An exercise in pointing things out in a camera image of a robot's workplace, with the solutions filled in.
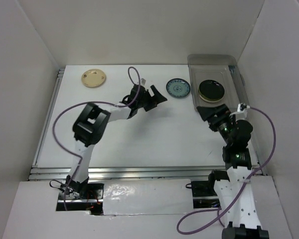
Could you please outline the black plate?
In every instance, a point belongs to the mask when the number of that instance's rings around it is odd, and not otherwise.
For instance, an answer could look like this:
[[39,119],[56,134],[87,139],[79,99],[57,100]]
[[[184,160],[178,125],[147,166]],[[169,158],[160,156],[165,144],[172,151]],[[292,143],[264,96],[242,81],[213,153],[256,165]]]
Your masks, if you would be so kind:
[[225,89],[223,85],[215,80],[205,80],[199,84],[198,93],[202,95],[225,95]]

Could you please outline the blue patterned plate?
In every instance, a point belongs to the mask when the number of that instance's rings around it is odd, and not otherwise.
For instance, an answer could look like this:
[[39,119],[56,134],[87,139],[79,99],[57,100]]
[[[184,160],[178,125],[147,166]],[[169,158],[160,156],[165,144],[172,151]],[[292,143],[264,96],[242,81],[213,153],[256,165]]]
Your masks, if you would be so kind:
[[174,78],[167,82],[166,91],[174,98],[182,99],[189,95],[190,84],[181,78]]

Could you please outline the cream plate with flowers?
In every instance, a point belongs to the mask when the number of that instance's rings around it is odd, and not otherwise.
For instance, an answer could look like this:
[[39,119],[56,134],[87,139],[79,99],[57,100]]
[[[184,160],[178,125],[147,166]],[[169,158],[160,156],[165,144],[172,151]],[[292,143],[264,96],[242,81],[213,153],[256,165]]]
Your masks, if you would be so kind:
[[90,69],[82,74],[82,84],[88,88],[101,86],[106,80],[106,74],[100,69]]

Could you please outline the lime green plate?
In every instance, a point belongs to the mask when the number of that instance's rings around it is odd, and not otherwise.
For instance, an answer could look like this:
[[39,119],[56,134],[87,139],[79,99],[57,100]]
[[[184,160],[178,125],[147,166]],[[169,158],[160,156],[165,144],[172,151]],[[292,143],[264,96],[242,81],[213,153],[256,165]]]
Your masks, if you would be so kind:
[[205,102],[216,103],[221,101],[224,98],[224,94],[216,94],[216,95],[202,95],[199,94],[199,97]]

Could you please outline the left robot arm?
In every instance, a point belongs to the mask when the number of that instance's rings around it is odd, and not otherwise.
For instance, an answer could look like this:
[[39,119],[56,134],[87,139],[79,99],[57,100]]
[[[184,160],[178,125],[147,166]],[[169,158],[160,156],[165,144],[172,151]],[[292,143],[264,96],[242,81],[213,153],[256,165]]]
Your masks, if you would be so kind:
[[146,112],[154,109],[158,104],[166,102],[164,97],[154,85],[153,95],[143,86],[133,86],[129,95],[126,95],[117,105],[104,110],[97,104],[89,102],[78,116],[72,130],[76,141],[75,154],[80,156],[73,161],[71,170],[66,178],[66,186],[78,199],[88,194],[89,165],[95,145],[101,140],[108,123],[116,120],[132,118],[143,108]]

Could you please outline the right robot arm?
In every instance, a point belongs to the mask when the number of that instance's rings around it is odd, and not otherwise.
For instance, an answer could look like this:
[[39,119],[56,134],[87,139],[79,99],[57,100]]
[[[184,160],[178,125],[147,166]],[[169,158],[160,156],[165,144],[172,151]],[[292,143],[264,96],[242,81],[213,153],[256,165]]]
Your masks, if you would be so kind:
[[244,119],[236,119],[225,104],[213,108],[197,107],[197,111],[226,143],[222,149],[226,169],[212,171],[207,182],[208,192],[219,197],[224,212],[222,238],[269,238],[269,232],[260,223],[251,185],[252,163],[248,143],[252,125]]

